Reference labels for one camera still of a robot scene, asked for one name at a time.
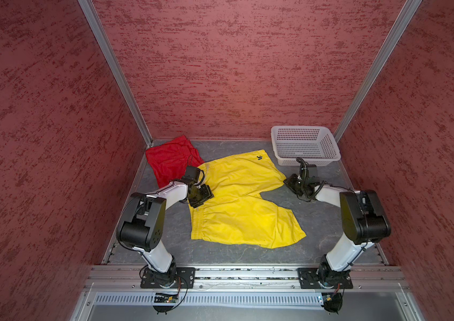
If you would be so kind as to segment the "yellow shorts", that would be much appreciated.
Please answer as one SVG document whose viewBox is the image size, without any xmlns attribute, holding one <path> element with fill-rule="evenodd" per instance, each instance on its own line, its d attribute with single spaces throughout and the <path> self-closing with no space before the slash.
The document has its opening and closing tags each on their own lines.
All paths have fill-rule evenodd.
<svg viewBox="0 0 454 321">
<path fill-rule="evenodd" d="M 261 196 L 282 187 L 285 179 L 266 151 L 227 156 L 199 168 L 213 198 L 190 208 L 193 240 L 276 249 L 305 238 L 292 210 Z"/>
</svg>

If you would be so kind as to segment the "white plastic laundry basket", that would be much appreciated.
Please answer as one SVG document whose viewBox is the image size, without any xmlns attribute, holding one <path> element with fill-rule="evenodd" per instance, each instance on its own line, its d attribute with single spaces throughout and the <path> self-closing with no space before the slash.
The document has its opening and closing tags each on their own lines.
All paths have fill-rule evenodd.
<svg viewBox="0 0 454 321">
<path fill-rule="evenodd" d="M 271 140 L 280 166 L 295 166 L 298 164 L 296 158 L 318 167 L 341 160 L 336 140 L 326 127 L 274 126 Z"/>
</svg>

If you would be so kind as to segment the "red shorts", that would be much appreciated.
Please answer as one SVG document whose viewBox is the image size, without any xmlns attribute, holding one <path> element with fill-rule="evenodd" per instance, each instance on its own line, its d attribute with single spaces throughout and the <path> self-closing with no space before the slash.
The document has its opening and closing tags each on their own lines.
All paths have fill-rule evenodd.
<svg viewBox="0 0 454 321">
<path fill-rule="evenodd" d="M 159 188 L 181 179 L 187 166 L 199 167 L 204 163 L 197 148 L 184 135 L 145 152 Z"/>
</svg>

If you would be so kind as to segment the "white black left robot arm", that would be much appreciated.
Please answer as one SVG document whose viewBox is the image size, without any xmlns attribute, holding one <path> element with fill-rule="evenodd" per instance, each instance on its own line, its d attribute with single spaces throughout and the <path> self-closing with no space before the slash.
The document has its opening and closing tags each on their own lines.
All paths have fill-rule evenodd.
<svg viewBox="0 0 454 321">
<path fill-rule="evenodd" d="M 206 184 L 173 181 L 157 191 L 134 193 L 116 227 L 117 243 L 141 255 L 147 264 L 142 279 L 156 286 L 171 288 L 178 282 L 176 262 L 163 244 L 166 210 L 187 202 L 200 207 L 214 197 Z"/>
</svg>

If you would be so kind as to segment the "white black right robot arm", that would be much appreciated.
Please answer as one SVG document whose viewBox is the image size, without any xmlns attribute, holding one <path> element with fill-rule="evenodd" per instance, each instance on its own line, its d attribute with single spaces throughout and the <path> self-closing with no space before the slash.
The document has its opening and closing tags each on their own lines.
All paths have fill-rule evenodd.
<svg viewBox="0 0 454 321">
<path fill-rule="evenodd" d="M 361 255 L 391 235 L 391 226 L 377 193 L 354 191 L 325 181 L 291 175 L 284 185 L 300 200 L 320 201 L 338 207 L 343 234 L 334 248 L 321 258 L 315 270 L 300 270 L 306 288 L 351 288 L 350 271 Z"/>
</svg>

